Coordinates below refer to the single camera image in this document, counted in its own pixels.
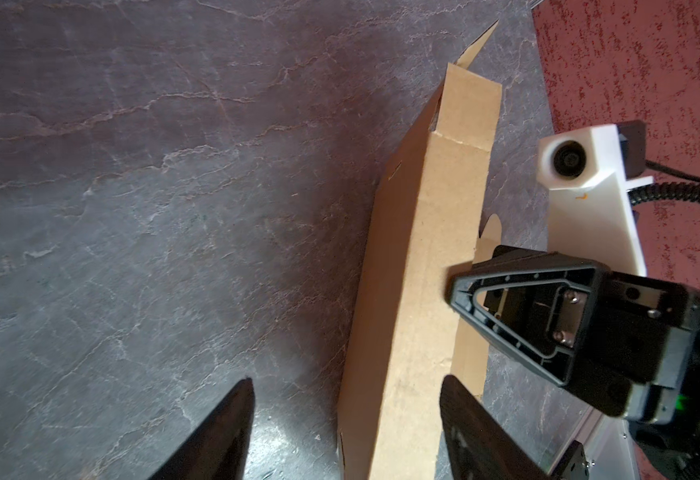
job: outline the gray marble surface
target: gray marble surface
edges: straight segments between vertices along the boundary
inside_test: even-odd
[[[146,478],[244,376],[246,476],[336,478],[374,186],[496,18],[484,216],[540,246],[525,2],[0,2],[0,478]]]

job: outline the green led light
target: green led light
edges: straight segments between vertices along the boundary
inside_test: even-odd
[[[689,401],[689,397],[685,395],[678,395],[678,399],[676,400],[676,410],[679,412],[682,412],[683,410],[686,410],[686,404]]]

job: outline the camera lens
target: camera lens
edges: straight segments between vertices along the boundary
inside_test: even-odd
[[[562,177],[579,177],[586,164],[585,149],[575,141],[567,141],[559,146],[553,156],[553,167]]]

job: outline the brown cardboard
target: brown cardboard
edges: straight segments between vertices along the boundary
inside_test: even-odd
[[[484,231],[475,245],[473,263],[489,260],[497,245],[501,244],[502,224],[497,215],[489,217]],[[486,294],[479,297],[483,303]],[[456,376],[474,396],[481,400],[484,396],[486,366],[489,360],[489,343],[464,320],[459,320],[457,338],[454,341],[454,354],[451,357],[451,374]]]
[[[347,480],[434,476],[459,318],[445,288],[475,255],[502,91],[465,67],[494,28],[447,67],[374,198],[337,406]]]

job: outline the cardboard flap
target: cardboard flap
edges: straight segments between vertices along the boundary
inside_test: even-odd
[[[435,133],[491,151],[497,131],[502,85],[450,64]]]
[[[475,243],[474,264],[491,258],[494,249],[502,243],[502,223],[494,214],[489,217],[484,232]],[[454,341],[454,355],[451,357],[451,374],[479,400],[484,396],[486,367],[489,360],[489,343],[469,323],[459,320],[457,338]]]
[[[480,50],[486,45],[486,41],[489,40],[489,37],[491,36],[492,33],[494,33],[494,30],[497,28],[497,24],[499,23],[499,20],[494,22],[486,32],[481,34],[481,36],[478,37],[478,40],[475,42],[471,43],[469,47],[467,47],[464,52],[462,52],[462,55],[457,59],[456,62],[454,62],[455,65],[458,67],[462,67],[467,69],[471,63],[473,63],[473,60],[475,60],[476,55],[480,52]]]

